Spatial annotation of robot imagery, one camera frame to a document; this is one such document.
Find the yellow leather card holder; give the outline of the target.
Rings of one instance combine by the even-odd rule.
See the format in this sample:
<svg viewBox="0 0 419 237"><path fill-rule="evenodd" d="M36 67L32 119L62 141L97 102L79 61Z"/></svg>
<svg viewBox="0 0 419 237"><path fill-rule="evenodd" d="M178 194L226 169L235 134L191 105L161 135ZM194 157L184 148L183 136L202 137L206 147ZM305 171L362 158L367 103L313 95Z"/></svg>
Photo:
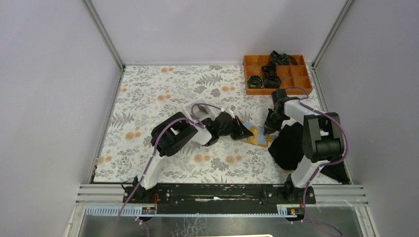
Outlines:
<svg viewBox="0 0 419 237"><path fill-rule="evenodd" d="M253 136L240 139L240 141L253 144L255 146L260 146L264 148L268 148L270 144L273 142L274 138L270 134L264 135L264 128L260 126L253 125L248 122L243 122L243 125L253 133Z"/></svg>

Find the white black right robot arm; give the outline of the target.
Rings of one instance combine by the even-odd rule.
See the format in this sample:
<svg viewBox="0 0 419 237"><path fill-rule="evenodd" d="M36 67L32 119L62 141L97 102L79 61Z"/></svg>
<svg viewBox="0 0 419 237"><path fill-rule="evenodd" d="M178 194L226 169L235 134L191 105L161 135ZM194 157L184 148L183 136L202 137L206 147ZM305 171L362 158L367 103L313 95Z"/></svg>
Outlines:
<svg viewBox="0 0 419 237"><path fill-rule="evenodd" d="M264 134L278 132L268 151L275 162L292 173L284 183L283 196L296 203L303 197L317 173L345 158L345 132L337 113L325 113L290 97L285 89L271 94L273 105L268 110Z"/></svg>

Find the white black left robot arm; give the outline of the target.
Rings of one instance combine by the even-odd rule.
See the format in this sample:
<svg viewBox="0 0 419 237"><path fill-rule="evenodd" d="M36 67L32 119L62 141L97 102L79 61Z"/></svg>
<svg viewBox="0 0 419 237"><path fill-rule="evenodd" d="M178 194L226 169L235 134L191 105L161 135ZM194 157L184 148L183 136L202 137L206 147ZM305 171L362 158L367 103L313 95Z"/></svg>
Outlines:
<svg viewBox="0 0 419 237"><path fill-rule="evenodd" d="M178 153L190 141L208 147L223 136L230 136L237 141L250 138L253 133L233 113L222 111L215 119L205 118L201 122L193 122L184 113L178 112L156 126L151 135L152 155L141 173L134 178L133 191L128 195L142 203L155 197L152 188L158 183L166 158Z"/></svg>

